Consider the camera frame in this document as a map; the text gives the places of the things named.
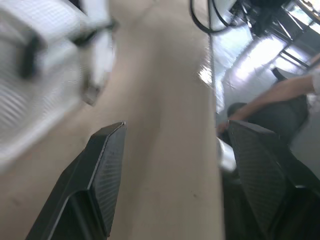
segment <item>cable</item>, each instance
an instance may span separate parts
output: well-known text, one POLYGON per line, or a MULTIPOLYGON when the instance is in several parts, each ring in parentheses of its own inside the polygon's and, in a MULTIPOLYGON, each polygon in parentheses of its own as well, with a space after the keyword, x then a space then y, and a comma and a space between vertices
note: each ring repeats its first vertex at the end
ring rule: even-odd
POLYGON ((189 6, 189 10, 190 10, 190 14, 191 14, 191 18, 194 22, 194 24, 203 32, 207 33, 207 34, 217 34, 217 33, 222 33, 225 32, 226 30, 229 29, 229 27, 224 27, 222 29, 218 29, 218 30, 214 30, 211 27, 208 28, 205 25, 203 25, 197 18, 196 14, 195 14, 195 10, 194 10, 194 0, 190 0, 190 6, 189 6))
POLYGON ((194 0, 190 0, 190 6, 189 6, 189 10, 190 10, 190 14, 191 14, 191 18, 194 22, 194 24, 203 32, 207 33, 207 34, 218 34, 218 33, 223 33, 225 31, 227 31, 230 27, 233 27, 233 28, 237 28, 237 27, 241 27, 243 25, 245 25, 246 23, 243 22, 239 25, 235 24, 235 20, 236 18, 238 17, 237 14, 235 14, 233 16, 233 18, 231 19, 231 22, 230 23, 227 23, 223 17, 220 15, 218 9, 217 9, 217 6, 216 6, 216 3, 215 3, 215 0, 212 0, 212 4, 213 4, 213 9, 217 15, 217 17, 219 18, 219 20, 223 23, 223 25, 225 25, 224 28, 222 29, 218 29, 218 30, 215 30, 215 29, 212 29, 211 27, 206 27, 204 26, 197 18, 196 14, 195 14, 195 10, 194 10, 194 0))

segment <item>white object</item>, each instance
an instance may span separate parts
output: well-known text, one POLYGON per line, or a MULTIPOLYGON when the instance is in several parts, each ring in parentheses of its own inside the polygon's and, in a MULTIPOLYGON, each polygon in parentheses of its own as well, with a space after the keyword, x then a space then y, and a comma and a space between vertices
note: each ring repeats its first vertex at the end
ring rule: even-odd
POLYGON ((0 173, 103 89, 113 62, 111 32, 98 33, 86 49, 71 39, 111 21, 107 1, 83 0, 82 9, 86 14, 62 0, 0 0, 0 173), (32 34, 41 49, 35 75, 23 79, 19 67, 32 34))
POLYGON ((220 169, 231 174, 237 169, 234 150, 224 141, 219 138, 216 139, 217 159, 219 161, 220 169))

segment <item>white sleeve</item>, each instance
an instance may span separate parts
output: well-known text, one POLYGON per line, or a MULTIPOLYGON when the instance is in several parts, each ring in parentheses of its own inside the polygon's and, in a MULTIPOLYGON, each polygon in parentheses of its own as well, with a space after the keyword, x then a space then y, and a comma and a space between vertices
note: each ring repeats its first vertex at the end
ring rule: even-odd
POLYGON ((315 94, 320 95, 320 69, 313 70, 311 75, 315 94))

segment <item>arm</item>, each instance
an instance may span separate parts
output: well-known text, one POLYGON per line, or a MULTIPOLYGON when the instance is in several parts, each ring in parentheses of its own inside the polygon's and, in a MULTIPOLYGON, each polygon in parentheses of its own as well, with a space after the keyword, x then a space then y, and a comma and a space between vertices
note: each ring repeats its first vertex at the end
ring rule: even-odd
POLYGON ((229 120, 244 120, 266 105, 314 93, 315 90, 312 78, 312 75, 305 75, 279 82, 274 87, 236 111, 230 116, 229 120))

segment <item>hand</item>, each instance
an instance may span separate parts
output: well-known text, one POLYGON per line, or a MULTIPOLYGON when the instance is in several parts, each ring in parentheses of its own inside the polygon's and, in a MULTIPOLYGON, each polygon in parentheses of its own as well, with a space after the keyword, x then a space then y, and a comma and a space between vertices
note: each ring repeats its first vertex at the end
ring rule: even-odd
POLYGON ((218 127, 216 128, 217 132, 219 134, 222 134, 228 128, 228 125, 229 125, 229 121, 225 121, 223 123, 220 123, 218 125, 218 127))

